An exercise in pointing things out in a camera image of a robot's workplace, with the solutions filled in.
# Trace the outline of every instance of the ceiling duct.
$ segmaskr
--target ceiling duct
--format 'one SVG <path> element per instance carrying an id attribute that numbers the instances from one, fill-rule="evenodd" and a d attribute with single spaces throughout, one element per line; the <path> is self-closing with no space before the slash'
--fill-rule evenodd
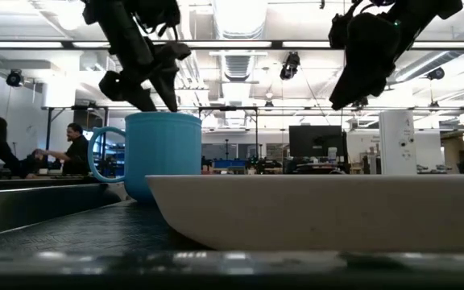
<path id="1" fill-rule="evenodd" d="M 266 22 L 267 0 L 213 0 L 214 25 L 218 39 L 262 39 Z M 237 83 L 251 77 L 255 56 L 219 56 L 222 75 L 233 83 L 222 84 L 225 104 L 236 106 L 249 97 L 251 84 Z M 236 121 L 244 119 L 244 112 L 226 112 L 231 126 L 240 126 Z"/>
<path id="2" fill-rule="evenodd" d="M 464 32 L 455 39 L 464 40 Z M 396 80 L 396 82 L 410 81 L 416 77 L 423 76 L 435 68 L 439 68 L 443 64 L 446 64 L 451 60 L 455 60 L 462 55 L 464 55 L 464 51 L 431 52 L 410 64 L 408 67 L 393 73 L 390 79 Z"/>

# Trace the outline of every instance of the mug handle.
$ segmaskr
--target mug handle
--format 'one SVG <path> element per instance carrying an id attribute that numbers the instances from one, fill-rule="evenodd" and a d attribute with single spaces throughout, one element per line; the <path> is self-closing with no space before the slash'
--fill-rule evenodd
<path id="1" fill-rule="evenodd" d="M 94 144 L 96 143 L 96 139 L 99 135 L 105 133 L 105 132 L 114 132 L 117 133 L 123 137 L 126 138 L 125 132 L 122 130 L 119 130 L 118 128 L 114 127 L 103 127 L 103 128 L 93 128 L 93 137 L 91 137 L 89 141 L 89 148 L 87 149 L 87 156 L 89 157 L 89 167 L 90 171 L 93 173 L 94 177 L 96 177 L 97 180 L 105 183 L 117 183 L 117 182 L 122 182 L 125 180 L 125 176 L 121 176 L 119 178 L 108 178 L 104 177 L 100 172 L 97 171 L 96 165 L 94 165 Z"/>

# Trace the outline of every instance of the ceiling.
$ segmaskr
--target ceiling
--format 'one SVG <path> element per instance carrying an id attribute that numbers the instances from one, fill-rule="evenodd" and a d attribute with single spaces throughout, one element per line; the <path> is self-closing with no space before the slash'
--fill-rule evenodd
<path id="1" fill-rule="evenodd" d="M 320 9 L 321 1 L 306 0 L 267 0 L 266 18 L 263 25 L 263 39 L 284 40 L 327 40 L 330 20 L 336 13 L 344 13 L 350 7 L 350 0 L 326 1 L 325 9 Z M 217 39 L 215 19 L 211 0 L 178 0 L 183 13 L 183 23 L 179 27 L 182 39 Z M 237 0 L 237 5 L 228 11 L 230 15 L 243 22 L 242 14 L 248 8 L 246 0 Z M 77 0 L 0 0 L 0 39 L 1 40 L 105 40 L 98 25 L 86 26 L 80 17 L 83 3 Z M 377 13 L 380 9 L 371 8 Z M 434 19 L 422 32 L 420 40 L 464 40 L 464 10 L 447 20 Z M 211 56 L 216 51 L 193 51 L 191 62 L 179 63 L 181 74 L 176 82 L 180 96 L 180 106 L 219 106 L 228 105 L 229 99 L 224 92 L 223 63 L 220 56 Z M 257 51 L 264 53 L 256 56 L 248 79 L 248 90 L 242 98 L 242 106 L 264 106 L 267 93 L 272 93 L 275 106 L 314 107 L 312 111 L 271 110 L 263 111 L 261 127 L 283 128 L 288 124 L 300 122 L 346 122 L 358 120 L 376 122 L 377 111 L 343 112 L 342 114 L 320 110 L 330 107 L 328 97 L 345 63 L 341 51 L 299 51 L 299 72 L 290 81 L 281 81 L 279 73 L 288 51 Z M 441 52 L 410 51 L 397 61 L 397 72 L 424 62 L 424 58 L 433 58 Z M 39 63 L 48 62 L 50 66 L 39 67 Z M 80 82 L 77 98 L 95 100 L 104 106 L 120 106 L 112 103 L 97 89 L 97 83 L 105 69 L 119 69 L 114 58 L 106 52 L 66 52 L 66 51 L 0 51 L 0 72 L 4 73 L 11 65 L 21 65 L 25 77 L 36 81 L 48 81 L 55 75 L 67 73 Z M 445 78 L 429 81 L 417 77 L 411 81 L 393 85 L 379 98 L 370 100 L 371 106 L 427 106 L 431 98 L 440 101 L 441 106 L 464 106 L 464 55 L 442 65 Z M 205 93 L 196 94 L 193 89 L 203 89 Z M 155 97 L 155 103 L 163 105 Z M 130 111 L 121 110 L 111 113 L 116 122 L 122 122 Z M 427 117 L 425 126 L 430 123 L 456 118 L 457 110 L 434 113 Z M 430 115 L 431 112 L 416 112 L 416 119 Z M 215 113 L 204 122 L 208 127 L 228 127 L 227 114 Z M 241 118 L 248 120 L 247 115 Z M 240 124 L 252 127 L 251 122 Z"/>

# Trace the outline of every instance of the desk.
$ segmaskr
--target desk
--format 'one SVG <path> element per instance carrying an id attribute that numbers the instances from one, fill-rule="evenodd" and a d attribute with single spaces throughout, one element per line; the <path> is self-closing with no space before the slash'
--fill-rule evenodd
<path id="1" fill-rule="evenodd" d="M 273 174 L 282 174 L 282 168 L 265 168 L 265 172 L 271 172 Z"/>
<path id="2" fill-rule="evenodd" d="M 113 184 L 90 179 L 0 180 L 0 232 L 121 200 Z"/>
<path id="3" fill-rule="evenodd" d="M 336 164 L 299 164 L 296 166 L 296 174 L 329 174 L 337 169 Z"/>
<path id="4" fill-rule="evenodd" d="M 0 233 L 0 251 L 208 250 L 174 231 L 155 205 L 124 201 Z"/>

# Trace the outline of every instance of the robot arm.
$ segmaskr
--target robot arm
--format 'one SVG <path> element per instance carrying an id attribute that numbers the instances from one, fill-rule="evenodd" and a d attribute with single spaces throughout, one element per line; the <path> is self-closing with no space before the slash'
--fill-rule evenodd
<path id="1" fill-rule="evenodd" d="M 372 6 L 392 7 L 387 13 L 353 16 L 362 1 L 355 0 L 347 14 L 336 15 L 329 33 L 330 47 L 344 48 L 346 53 L 346 67 L 329 99 L 335 110 L 368 95 L 378 97 L 395 62 L 430 22 L 463 8 L 461 0 L 371 0 Z"/>
<path id="2" fill-rule="evenodd" d="M 84 19 L 87 24 L 98 23 L 109 40 L 109 54 L 116 55 L 122 71 L 106 72 L 99 87 L 112 101 L 127 101 L 141 111 L 155 111 L 150 90 L 141 84 L 150 80 L 155 91 L 172 112 L 177 111 L 175 77 L 178 72 L 175 60 L 191 54 L 183 43 L 167 42 L 154 45 L 142 37 L 137 23 L 143 30 L 156 29 L 162 35 L 168 27 L 180 23 L 176 0 L 83 0 Z"/>

